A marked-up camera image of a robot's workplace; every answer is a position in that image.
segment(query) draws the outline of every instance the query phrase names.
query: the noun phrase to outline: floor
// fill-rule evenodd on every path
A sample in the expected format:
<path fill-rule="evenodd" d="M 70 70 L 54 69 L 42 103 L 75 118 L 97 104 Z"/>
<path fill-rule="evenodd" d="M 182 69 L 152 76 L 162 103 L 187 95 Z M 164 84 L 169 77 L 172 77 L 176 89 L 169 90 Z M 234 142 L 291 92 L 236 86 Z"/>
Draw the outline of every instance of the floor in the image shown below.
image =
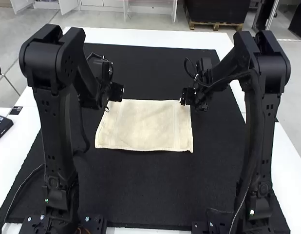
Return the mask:
<path fill-rule="evenodd" d="M 278 13 L 271 30 L 277 39 L 296 39 L 287 28 L 292 17 L 290 12 Z M 251 26 L 255 12 L 249 12 L 244 30 L 252 34 Z M 15 15 L 12 8 L 0 8 L 0 65 L 7 78 L 0 78 L 0 107 L 12 107 L 25 89 L 27 82 L 21 74 L 18 53 L 22 43 L 46 23 L 77 27 L 130 28 L 150 30 L 189 31 L 182 7 L 178 8 L 177 22 L 172 23 L 166 15 L 131 14 L 123 21 L 123 13 L 98 11 L 72 11 L 64 16 L 58 10 L 26 9 Z M 202 26 L 196 31 L 211 31 Z M 235 30 L 220 27 L 233 40 Z M 281 46 L 291 61 L 291 79 L 285 88 L 278 112 L 278 119 L 301 156 L 301 42 L 281 41 Z"/>

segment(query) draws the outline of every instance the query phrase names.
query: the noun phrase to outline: black foam mat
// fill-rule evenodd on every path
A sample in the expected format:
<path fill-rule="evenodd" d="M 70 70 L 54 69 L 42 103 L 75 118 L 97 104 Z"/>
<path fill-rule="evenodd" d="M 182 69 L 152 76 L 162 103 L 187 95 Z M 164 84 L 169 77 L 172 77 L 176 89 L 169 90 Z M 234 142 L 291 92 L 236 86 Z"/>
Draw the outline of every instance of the black foam mat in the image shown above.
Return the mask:
<path fill-rule="evenodd" d="M 179 99 L 191 79 L 183 69 L 185 57 L 196 61 L 216 51 L 85 44 L 85 54 L 105 55 L 114 65 L 114 81 L 125 85 L 124 98 Z M 71 94 L 71 129 L 75 148 L 83 147 L 79 133 L 76 92 Z M 103 111 L 84 110 L 91 148 L 75 157 L 79 174 L 81 218 L 100 213 L 109 226 L 190 230 L 192 221 L 206 218 L 208 207 L 232 211 L 236 181 L 244 155 L 245 123 L 230 88 L 216 93 L 207 113 L 191 109 L 194 153 L 133 152 L 95 149 L 94 137 Z M 0 209 L 0 220 L 14 193 L 43 162 L 41 133 L 25 159 Z M 8 219 L 23 222 L 43 210 L 43 173 L 26 185 Z M 278 203 L 275 230 L 289 233 Z"/>

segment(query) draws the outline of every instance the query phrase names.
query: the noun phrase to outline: towel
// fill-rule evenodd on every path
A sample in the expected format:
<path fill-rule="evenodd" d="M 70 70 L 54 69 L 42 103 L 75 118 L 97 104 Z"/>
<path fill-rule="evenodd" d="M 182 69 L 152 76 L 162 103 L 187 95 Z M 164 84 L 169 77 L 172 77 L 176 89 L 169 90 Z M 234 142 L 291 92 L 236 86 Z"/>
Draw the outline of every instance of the towel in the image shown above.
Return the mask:
<path fill-rule="evenodd" d="M 108 103 L 95 135 L 95 147 L 134 151 L 190 151 L 190 107 L 177 100 Z"/>

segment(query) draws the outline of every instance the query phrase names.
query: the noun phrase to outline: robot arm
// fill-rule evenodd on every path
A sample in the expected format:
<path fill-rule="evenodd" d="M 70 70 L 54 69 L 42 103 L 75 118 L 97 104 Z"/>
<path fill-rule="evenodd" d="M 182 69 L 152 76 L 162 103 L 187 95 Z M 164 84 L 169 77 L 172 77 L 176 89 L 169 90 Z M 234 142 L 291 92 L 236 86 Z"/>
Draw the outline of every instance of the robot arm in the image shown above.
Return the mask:
<path fill-rule="evenodd" d="M 196 63 L 193 86 L 183 89 L 181 104 L 207 111 L 215 92 L 223 91 L 233 80 L 239 81 L 246 103 L 245 157 L 234 213 L 225 233 L 235 233 L 238 223 L 236 233 L 262 230 L 271 234 L 268 229 L 272 230 L 269 218 L 275 199 L 271 181 L 274 127 L 280 97 L 290 77 L 290 63 L 269 31 L 261 31 L 255 38 L 249 32 L 237 32 L 234 44 L 216 66 L 212 67 L 207 58 Z M 208 221 L 215 224 L 208 231 L 222 233 L 223 227 L 214 220 Z"/>
<path fill-rule="evenodd" d="M 63 35 L 58 25 L 47 24 L 22 45 L 19 54 L 20 67 L 28 86 L 33 88 L 41 122 L 44 214 L 49 222 L 45 226 L 57 234 L 73 234 L 79 224 L 78 174 L 73 161 L 69 117 L 72 85 L 80 106 L 93 109 L 106 107 L 109 100 L 121 101 L 123 93 L 123 86 L 112 82 L 110 61 L 93 59 L 99 72 L 92 73 L 83 52 L 84 40 L 83 29 L 71 28 Z"/>

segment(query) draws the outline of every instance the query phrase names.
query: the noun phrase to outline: table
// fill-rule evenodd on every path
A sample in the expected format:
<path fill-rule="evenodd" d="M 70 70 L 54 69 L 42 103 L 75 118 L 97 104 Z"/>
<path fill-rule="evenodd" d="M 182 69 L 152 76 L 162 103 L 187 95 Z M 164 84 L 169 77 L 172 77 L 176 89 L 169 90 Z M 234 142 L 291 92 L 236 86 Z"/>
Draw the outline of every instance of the table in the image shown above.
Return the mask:
<path fill-rule="evenodd" d="M 226 33 L 174 32 L 131 29 L 84 28 L 86 43 L 138 45 L 190 49 L 215 49 L 222 59 L 233 47 Z M 245 118 L 244 94 L 238 81 L 231 83 L 234 96 Z M 0 139 L 0 206 L 26 158 L 40 129 L 38 109 L 31 88 L 16 103 L 24 108 L 18 116 L 8 116 L 14 126 Z M 301 234 L 301 158 L 280 123 L 276 123 L 272 181 L 275 194 L 292 234 Z M 21 224 L 6 224 L 4 233 L 18 234 Z M 190 233 L 172 230 L 108 228 L 107 233 Z"/>

